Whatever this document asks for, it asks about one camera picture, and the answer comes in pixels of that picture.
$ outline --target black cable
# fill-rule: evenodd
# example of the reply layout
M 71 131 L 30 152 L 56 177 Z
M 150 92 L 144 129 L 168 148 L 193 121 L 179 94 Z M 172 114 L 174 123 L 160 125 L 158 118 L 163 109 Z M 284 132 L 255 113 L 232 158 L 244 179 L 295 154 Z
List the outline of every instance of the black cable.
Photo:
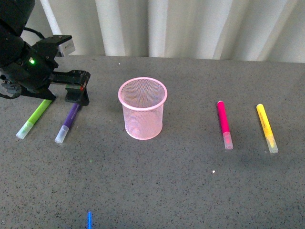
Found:
M 5 98 L 5 99 L 16 99 L 16 98 L 18 98 L 20 95 L 21 95 L 21 93 L 15 93 L 15 94 L 12 95 L 12 97 L 9 97 L 8 95 L 1 94 L 1 93 L 0 93 L 0 97 L 1 97 L 1 98 Z
M 45 37 L 42 35 L 41 32 L 38 32 L 38 31 L 36 31 L 34 29 L 27 28 L 27 27 L 24 27 L 24 30 L 35 33 L 37 36 L 39 36 L 40 39 L 45 39 Z

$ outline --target pink marker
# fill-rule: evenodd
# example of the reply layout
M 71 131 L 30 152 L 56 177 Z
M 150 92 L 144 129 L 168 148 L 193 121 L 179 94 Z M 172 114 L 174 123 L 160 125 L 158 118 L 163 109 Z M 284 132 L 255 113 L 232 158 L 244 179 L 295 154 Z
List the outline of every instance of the pink marker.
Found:
M 224 147 L 225 149 L 233 149 L 229 123 L 228 123 L 227 115 L 225 113 L 225 107 L 223 101 L 219 101 L 217 103 L 217 108 L 218 108 L 221 130 L 224 136 Z

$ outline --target blue marker tip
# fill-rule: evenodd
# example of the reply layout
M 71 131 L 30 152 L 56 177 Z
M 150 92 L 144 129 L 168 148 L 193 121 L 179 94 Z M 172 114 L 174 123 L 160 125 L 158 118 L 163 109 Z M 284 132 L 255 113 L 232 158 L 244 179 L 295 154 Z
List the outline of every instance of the blue marker tip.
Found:
M 88 229 L 91 229 L 92 226 L 92 213 L 88 212 Z

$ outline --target robotic arm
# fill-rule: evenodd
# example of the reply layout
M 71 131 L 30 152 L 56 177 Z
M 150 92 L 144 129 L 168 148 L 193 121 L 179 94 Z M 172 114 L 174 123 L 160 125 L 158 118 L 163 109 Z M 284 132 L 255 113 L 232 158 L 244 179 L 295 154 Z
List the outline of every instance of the robotic arm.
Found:
M 75 50 L 72 36 L 53 35 L 30 46 L 20 37 L 35 0 L 0 1 L 0 71 L 2 86 L 13 99 L 20 95 L 55 100 L 49 90 L 51 83 L 66 84 L 66 102 L 89 104 L 87 83 L 90 74 L 72 70 L 55 72 L 58 67 L 55 56 L 65 56 Z

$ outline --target mesh pencil holder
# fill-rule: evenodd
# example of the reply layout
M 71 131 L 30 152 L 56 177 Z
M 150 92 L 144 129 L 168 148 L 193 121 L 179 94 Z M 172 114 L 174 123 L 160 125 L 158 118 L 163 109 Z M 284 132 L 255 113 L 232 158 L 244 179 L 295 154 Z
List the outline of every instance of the mesh pencil holder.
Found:
M 163 83 L 148 77 L 134 78 L 120 87 L 118 97 L 123 106 L 125 129 L 131 137 L 148 140 L 161 132 L 167 98 Z

